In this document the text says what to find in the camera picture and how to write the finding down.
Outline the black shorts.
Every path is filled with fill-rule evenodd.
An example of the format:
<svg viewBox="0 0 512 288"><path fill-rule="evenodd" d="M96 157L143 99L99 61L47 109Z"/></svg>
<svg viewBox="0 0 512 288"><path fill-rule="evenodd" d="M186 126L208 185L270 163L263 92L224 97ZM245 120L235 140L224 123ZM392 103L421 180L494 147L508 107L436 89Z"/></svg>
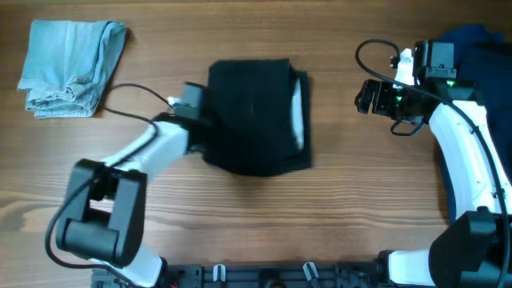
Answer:
<svg viewBox="0 0 512 288"><path fill-rule="evenodd" d="M270 177L312 166L308 75L287 59L221 60L209 68L212 128L205 162Z"/></svg>

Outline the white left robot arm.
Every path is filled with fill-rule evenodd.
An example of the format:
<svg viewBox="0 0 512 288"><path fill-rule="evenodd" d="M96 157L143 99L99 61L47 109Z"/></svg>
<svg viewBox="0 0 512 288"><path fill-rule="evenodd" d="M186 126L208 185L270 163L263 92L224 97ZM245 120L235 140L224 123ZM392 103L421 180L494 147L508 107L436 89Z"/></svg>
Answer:
<svg viewBox="0 0 512 288"><path fill-rule="evenodd" d="M46 231L45 249L58 265L73 265L52 251L84 259L83 269L104 270L119 286L165 287L166 261L142 244L148 183L196 145L205 128L206 88L188 82L171 111L101 162L82 159L72 169L66 197Z"/></svg>

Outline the dark navy garment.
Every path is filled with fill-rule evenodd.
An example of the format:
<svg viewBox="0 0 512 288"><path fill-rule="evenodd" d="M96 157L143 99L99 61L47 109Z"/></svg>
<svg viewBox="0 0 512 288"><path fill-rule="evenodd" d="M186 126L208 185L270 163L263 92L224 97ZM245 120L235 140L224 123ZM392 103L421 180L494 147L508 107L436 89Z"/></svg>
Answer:
<svg viewBox="0 0 512 288"><path fill-rule="evenodd" d="M494 146L508 178L511 177L511 44L454 43L454 64L463 79L476 82L487 110Z"/></svg>

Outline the blue shirt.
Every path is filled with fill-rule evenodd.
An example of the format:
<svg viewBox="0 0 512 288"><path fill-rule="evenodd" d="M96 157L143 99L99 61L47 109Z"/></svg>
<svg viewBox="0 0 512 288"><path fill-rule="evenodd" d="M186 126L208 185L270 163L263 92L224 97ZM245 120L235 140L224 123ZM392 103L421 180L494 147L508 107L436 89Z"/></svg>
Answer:
<svg viewBox="0 0 512 288"><path fill-rule="evenodd" d="M453 43L454 53L460 54L477 43L502 43L505 36L503 32L489 31L483 24L467 24L445 32L437 40Z"/></svg>

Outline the light blue folded jeans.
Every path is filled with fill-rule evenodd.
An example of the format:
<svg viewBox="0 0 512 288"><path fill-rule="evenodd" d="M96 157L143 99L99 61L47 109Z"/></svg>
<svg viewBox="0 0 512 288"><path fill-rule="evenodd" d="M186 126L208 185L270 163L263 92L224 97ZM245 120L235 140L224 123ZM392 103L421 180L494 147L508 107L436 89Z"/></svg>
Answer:
<svg viewBox="0 0 512 288"><path fill-rule="evenodd" d="M101 101L121 57L126 25L117 21L35 20L18 89L36 118L85 118Z"/></svg>

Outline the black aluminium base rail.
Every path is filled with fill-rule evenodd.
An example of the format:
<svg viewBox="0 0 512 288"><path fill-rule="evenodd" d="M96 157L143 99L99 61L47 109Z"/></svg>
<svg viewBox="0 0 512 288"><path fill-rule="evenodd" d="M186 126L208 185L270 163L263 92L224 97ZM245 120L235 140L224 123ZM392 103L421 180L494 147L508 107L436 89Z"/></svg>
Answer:
<svg viewBox="0 0 512 288"><path fill-rule="evenodd" d="M158 287L266 288L266 287L392 287L372 262L314 262L277 266L168 266Z"/></svg>

